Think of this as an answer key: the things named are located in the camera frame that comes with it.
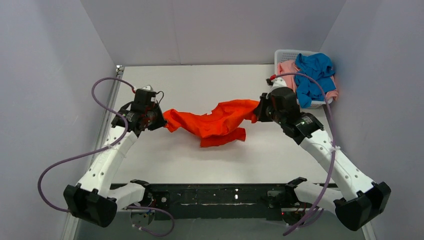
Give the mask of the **orange t shirt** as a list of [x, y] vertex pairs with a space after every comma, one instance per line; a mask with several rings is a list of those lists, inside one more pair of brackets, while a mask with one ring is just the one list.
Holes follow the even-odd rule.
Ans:
[[218, 147], [246, 140], [246, 129], [240, 124], [244, 120], [257, 122], [254, 110], [258, 105], [256, 100], [234, 99], [218, 103], [210, 113], [203, 115], [170, 109], [163, 116], [169, 132], [182, 128], [200, 139], [201, 148]]

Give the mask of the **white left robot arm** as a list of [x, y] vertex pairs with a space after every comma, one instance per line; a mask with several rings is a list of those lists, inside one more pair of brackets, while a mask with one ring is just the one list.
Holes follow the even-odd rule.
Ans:
[[76, 185], [68, 185], [63, 196], [72, 216], [100, 227], [107, 227], [116, 213], [145, 195], [146, 182], [131, 180], [124, 186], [111, 189], [113, 179], [129, 149], [145, 130], [153, 131], [166, 125], [156, 101], [131, 101], [121, 107], [111, 121], [105, 150], [100, 152], [88, 171]]

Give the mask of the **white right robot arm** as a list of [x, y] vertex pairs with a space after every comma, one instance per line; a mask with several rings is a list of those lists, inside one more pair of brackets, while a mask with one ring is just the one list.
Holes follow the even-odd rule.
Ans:
[[285, 185], [292, 202], [311, 203], [313, 209], [333, 213], [351, 231], [357, 231], [386, 208], [391, 188], [359, 170], [331, 139], [324, 125], [301, 111], [295, 93], [279, 87], [262, 93], [254, 114], [259, 122], [275, 122], [284, 134], [308, 152], [327, 172], [322, 186], [304, 177]]

